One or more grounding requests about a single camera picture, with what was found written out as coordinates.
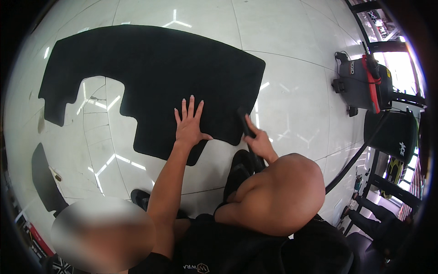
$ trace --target shop vacuum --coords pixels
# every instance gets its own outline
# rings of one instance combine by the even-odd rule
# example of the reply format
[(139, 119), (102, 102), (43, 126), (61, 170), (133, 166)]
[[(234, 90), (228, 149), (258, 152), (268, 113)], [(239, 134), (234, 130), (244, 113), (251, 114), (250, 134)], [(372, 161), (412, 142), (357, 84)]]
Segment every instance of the shop vacuum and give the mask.
[(391, 72), (378, 64), (366, 49), (365, 52), (361, 59), (356, 60), (348, 60), (345, 53), (335, 53), (341, 65), (339, 79), (334, 79), (332, 86), (348, 104), (350, 117), (357, 115), (358, 108), (377, 114), (392, 107)]

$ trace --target black car floor mat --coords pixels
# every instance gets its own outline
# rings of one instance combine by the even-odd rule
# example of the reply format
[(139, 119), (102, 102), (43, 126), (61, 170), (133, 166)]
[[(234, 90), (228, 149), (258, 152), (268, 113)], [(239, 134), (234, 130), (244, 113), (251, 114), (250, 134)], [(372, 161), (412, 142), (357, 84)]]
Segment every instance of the black car floor mat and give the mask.
[(55, 183), (41, 143), (32, 155), (32, 181), (47, 211), (55, 210), (54, 215), (57, 216), (68, 206)]
[[(137, 120), (134, 150), (167, 160), (175, 141), (173, 108), (195, 95), (205, 101), (200, 129), (238, 145), (243, 133), (239, 106), (250, 113), (265, 62), (242, 50), (173, 29), (118, 25), (85, 31), (56, 42), (38, 98), (44, 118), (64, 124), (66, 103), (74, 103), (80, 83), (92, 76), (122, 82), (120, 113)], [(187, 165), (196, 164), (206, 141), (196, 145)]]

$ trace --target vacuum hose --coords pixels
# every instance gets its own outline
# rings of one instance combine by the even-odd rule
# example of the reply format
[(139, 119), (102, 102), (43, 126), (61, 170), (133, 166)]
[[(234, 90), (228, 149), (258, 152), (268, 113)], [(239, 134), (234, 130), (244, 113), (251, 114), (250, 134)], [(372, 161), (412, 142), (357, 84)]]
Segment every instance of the vacuum hose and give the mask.
[(371, 143), (373, 138), (376, 136), (377, 132), (380, 130), (382, 125), (385, 123), (386, 119), (388, 119), (389, 111), (385, 111), (385, 113), (380, 117), (379, 123), (377, 124), (376, 128), (374, 129), (373, 134), (371, 137), (361, 146), (358, 152), (351, 158), (350, 162), (342, 169), (342, 171), (336, 176), (336, 178), (333, 179), (333, 181), (325, 187), (325, 194), (329, 193), (341, 180), (344, 178), (345, 174), (347, 174), (348, 170), (354, 165), (354, 163), (359, 159), (362, 152), (367, 148), (367, 146)]

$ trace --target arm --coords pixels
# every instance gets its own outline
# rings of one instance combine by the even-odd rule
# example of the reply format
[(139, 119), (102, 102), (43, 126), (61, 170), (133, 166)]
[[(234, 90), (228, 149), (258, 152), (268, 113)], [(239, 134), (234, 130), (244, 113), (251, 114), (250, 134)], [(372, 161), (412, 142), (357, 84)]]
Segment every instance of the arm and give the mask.
[(248, 114), (245, 115), (245, 120), (248, 124), (248, 128), (254, 132), (255, 138), (245, 136), (244, 141), (251, 147), (255, 154), (265, 159), (269, 165), (277, 161), (278, 155), (269, 141), (268, 134), (253, 125)]
[(163, 254), (172, 258), (175, 235), (173, 225), (181, 203), (181, 188), (183, 185), (184, 170), (189, 153), (199, 141), (212, 140), (213, 138), (201, 133), (199, 120), (201, 119), (204, 101), (199, 103), (194, 114), (194, 96), (190, 96), (187, 111), (186, 100), (182, 101), (182, 119), (175, 109), (177, 121), (176, 141), (172, 152), (161, 170), (148, 204), (148, 214), (155, 224), (156, 243), (152, 252)]

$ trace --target man's right hand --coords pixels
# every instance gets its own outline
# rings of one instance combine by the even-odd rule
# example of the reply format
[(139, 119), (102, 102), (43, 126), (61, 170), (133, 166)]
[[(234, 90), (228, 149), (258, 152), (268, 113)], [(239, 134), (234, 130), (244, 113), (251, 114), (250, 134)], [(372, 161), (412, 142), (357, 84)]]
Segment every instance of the man's right hand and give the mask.
[(249, 115), (245, 115), (245, 120), (248, 124), (249, 129), (254, 132), (255, 138), (250, 136), (245, 136), (244, 141), (251, 147), (255, 154), (262, 157), (263, 159), (271, 165), (278, 159), (277, 153), (275, 153), (274, 148), (269, 141), (268, 134), (265, 131), (258, 129), (254, 126), (249, 119)]

